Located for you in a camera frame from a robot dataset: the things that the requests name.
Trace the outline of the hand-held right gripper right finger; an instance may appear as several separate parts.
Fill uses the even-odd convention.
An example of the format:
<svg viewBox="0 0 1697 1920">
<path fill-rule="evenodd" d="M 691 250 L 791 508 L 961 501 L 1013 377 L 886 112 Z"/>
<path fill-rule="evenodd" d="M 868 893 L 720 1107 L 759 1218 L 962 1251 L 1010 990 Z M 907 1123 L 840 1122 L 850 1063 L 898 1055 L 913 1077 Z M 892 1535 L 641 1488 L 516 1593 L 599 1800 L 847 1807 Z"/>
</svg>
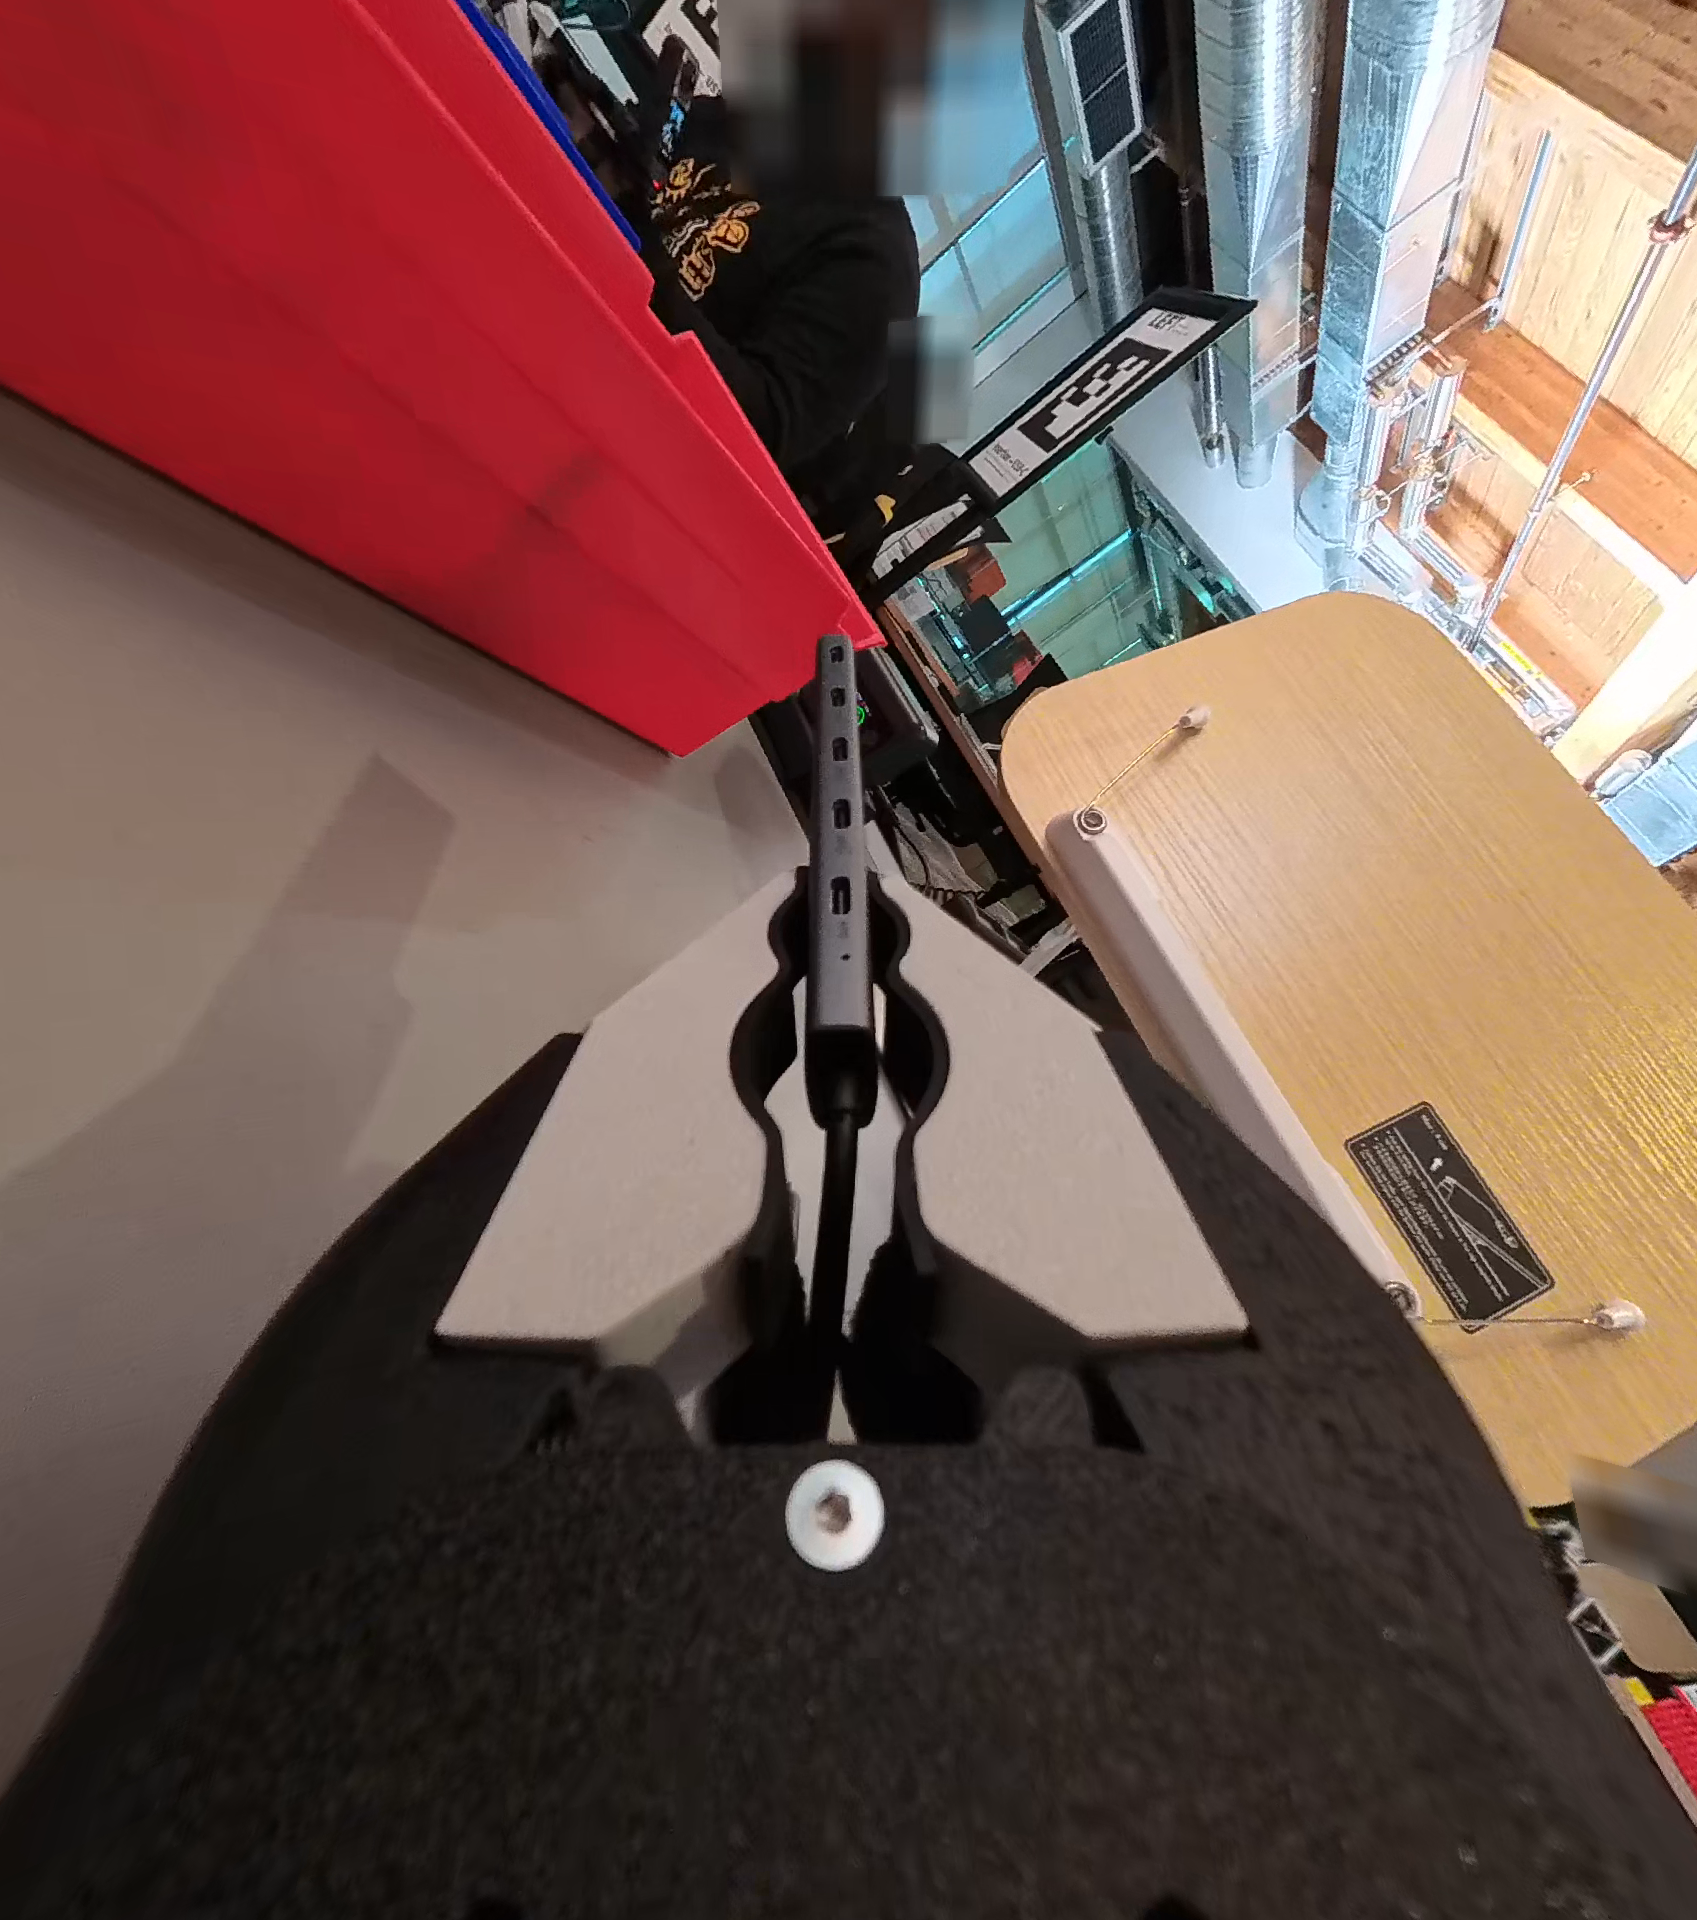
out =
<svg viewBox="0 0 1697 1920">
<path fill-rule="evenodd" d="M 1234 1345 L 1246 1312 L 1101 1027 L 908 890 L 871 885 L 898 1117 L 868 1333 L 933 1352 Z"/>
</svg>

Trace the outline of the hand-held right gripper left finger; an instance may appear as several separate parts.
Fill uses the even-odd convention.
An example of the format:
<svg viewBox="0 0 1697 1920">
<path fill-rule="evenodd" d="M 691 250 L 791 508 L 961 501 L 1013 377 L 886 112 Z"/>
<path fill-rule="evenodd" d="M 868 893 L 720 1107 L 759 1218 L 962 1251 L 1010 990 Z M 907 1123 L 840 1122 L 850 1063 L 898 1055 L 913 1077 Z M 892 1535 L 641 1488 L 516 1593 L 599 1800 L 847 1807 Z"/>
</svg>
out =
<svg viewBox="0 0 1697 1920">
<path fill-rule="evenodd" d="M 798 1057 L 785 914 L 761 885 L 578 1039 L 433 1322 L 462 1349 L 737 1357 L 798 1283 L 769 1097 Z"/>
</svg>

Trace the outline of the grey hub with black cable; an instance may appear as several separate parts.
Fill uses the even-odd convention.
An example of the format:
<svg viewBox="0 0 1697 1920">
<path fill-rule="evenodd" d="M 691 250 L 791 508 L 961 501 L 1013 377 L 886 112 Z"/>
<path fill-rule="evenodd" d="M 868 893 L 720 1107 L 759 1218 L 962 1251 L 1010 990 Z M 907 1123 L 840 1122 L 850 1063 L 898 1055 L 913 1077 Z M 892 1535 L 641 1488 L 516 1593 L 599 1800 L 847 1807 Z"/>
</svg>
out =
<svg viewBox="0 0 1697 1920">
<path fill-rule="evenodd" d="M 844 1347 L 860 1133 L 881 1085 L 857 649 L 843 634 L 819 641 L 814 697 L 805 1082 L 821 1130 L 821 1188 L 807 1374 L 810 1415 L 825 1427 Z"/>
</svg>

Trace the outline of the red plastic bin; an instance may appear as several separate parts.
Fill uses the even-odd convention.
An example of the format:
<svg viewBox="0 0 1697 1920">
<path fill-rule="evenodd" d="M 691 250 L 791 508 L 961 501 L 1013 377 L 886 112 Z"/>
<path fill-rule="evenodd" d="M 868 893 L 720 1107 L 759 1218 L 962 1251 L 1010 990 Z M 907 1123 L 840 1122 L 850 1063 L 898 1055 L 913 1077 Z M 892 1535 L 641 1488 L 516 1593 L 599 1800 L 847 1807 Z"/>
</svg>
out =
<svg viewBox="0 0 1697 1920">
<path fill-rule="evenodd" d="M 456 4 L 0 4 L 0 387 L 673 755 L 881 636 Z"/>
</svg>

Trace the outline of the grey desk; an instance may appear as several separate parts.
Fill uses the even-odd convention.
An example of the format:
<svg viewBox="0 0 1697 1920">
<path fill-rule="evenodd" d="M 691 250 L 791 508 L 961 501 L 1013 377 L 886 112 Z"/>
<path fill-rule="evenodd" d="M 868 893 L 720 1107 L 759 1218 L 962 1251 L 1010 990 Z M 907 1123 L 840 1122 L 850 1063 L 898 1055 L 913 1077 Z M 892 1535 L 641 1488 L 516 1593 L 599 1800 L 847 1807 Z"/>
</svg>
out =
<svg viewBox="0 0 1697 1920">
<path fill-rule="evenodd" d="M 287 1290 L 803 839 L 0 392 L 0 1790 Z"/>
</svg>

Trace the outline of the wooden board stand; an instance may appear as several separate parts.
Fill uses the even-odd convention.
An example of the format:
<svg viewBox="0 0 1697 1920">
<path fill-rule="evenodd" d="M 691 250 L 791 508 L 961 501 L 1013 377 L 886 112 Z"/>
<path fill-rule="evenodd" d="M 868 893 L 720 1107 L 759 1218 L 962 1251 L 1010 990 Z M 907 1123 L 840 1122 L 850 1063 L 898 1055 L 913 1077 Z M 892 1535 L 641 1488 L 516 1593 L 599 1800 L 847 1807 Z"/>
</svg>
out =
<svg viewBox="0 0 1697 1920">
<path fill-rule="evenodd" d="M 1697 1425 L 1697 914 L 1436 625 L 1336 590 L 1101 667 L 1000 780 L 1192 1077 L 1061 852 L 1101 807 L 1526 1506 Z"/>
</svg>

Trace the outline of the black power station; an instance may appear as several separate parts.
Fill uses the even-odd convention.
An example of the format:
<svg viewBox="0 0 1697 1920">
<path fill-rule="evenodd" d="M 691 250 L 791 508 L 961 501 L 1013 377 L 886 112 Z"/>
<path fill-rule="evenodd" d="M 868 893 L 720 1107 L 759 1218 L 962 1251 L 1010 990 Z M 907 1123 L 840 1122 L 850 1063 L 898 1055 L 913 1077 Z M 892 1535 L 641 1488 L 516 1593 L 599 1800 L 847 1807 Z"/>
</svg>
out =
<svg viewBox="0 0 1697 1920">
<path fill-rule="evenodd" d="M 801 813 L 812 798 L 817 713 L 814 684 L 755 713 L 769 765 Z M 941 742 L 937 717 L 884 648 L 857 654 L 857 717 L 860 777 L 868 788 L 884 788 L 923 763 Z"/>
</svg>

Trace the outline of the black framed tag sign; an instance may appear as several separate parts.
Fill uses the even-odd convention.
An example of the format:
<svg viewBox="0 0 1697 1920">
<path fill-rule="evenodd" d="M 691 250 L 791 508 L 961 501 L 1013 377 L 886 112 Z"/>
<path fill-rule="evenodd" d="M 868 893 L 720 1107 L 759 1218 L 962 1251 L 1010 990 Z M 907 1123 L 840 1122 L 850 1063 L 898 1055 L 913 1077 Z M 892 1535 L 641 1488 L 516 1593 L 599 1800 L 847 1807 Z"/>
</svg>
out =
<svg viewBox="0 0 1697 1920">
<path fill-rule="evenodd" d="M 1004 508 L 1101 438 L 1161 381 L 1249 320 L 1258 300 L 1191 288 L 1150 292 L 1094 348 L 964 455 L 987 508 Z"/>
</svg>

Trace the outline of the ceiling air vent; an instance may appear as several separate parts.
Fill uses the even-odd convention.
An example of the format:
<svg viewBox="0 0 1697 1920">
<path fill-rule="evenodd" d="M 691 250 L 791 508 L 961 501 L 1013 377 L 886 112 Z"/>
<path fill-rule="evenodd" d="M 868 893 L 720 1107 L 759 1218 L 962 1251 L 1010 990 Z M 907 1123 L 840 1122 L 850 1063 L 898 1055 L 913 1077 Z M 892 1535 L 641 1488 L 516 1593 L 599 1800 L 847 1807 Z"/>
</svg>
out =
<svg viewBox="0 0 1697 1920">
<path fill-rule="evenodd" d="M 1054 43 L 1078 136 L 1078 168 L 1094 174 L 1128 154 L 1146 129 L 1140 41 L 1128 1 L 1069 1 Z"/>
</svg>

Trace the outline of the silver round duct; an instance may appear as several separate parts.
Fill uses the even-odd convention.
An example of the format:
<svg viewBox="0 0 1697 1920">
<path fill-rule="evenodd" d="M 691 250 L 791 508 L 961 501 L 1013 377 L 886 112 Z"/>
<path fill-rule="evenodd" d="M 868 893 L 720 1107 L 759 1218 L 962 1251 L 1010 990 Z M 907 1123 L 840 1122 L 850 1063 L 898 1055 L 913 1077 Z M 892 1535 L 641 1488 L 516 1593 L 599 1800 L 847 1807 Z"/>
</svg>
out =
<svg viewBox="0 0 1697 1920">
<path fill-rule="evenodd" d="M 1197 1 L 1210 274 L 1251 313 L 1220 342 L 1220 410 L 1244 490 L 1270 482 L 1297 415 L 1307 179 L 1320 1 Z"/>
</svg>

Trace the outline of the foil wrapped duct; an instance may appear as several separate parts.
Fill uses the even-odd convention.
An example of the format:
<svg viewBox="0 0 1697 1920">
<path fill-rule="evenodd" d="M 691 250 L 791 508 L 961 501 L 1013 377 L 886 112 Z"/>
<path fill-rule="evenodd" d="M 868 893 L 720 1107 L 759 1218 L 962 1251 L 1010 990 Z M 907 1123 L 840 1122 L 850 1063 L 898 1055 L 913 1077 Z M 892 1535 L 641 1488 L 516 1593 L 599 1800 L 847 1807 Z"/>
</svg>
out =
<svg viewBox="0 0 1697 1920">
<path fill-rule="evenodd" d="M 1501 1 L 1353 1 L 1309 414 L 1325 454 L 1297 533 L 1328 590 L 1359 583 L 1374 484 L 1370 381 L 1429 316 L 1485 96 Z"/>
</svg>

